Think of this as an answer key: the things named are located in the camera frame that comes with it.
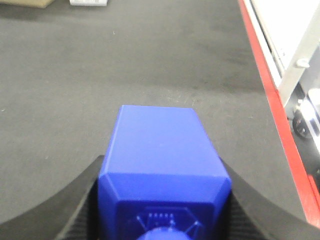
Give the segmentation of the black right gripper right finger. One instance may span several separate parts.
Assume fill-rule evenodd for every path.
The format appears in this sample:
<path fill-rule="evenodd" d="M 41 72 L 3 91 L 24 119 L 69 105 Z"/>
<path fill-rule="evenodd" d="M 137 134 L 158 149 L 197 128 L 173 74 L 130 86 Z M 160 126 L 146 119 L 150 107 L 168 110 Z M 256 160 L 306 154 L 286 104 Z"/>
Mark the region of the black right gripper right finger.
<path fill-rule="evenodd" d="M 222 161 L 232 180 L 219 225 L 222 240 L 318 240 L 320 229 L 272 203 Z"/>

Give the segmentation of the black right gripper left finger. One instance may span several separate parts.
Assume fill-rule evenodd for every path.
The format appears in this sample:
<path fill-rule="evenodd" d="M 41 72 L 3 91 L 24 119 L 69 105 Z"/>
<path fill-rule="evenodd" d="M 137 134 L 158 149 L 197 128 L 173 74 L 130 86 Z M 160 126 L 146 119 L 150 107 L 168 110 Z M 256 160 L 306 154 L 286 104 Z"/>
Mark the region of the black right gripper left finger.
<path fill-rule="evenodd" d="M 36 207 L 0 225 L 2 240 L 97 240 L 98 156 L 78 177 Z"/>

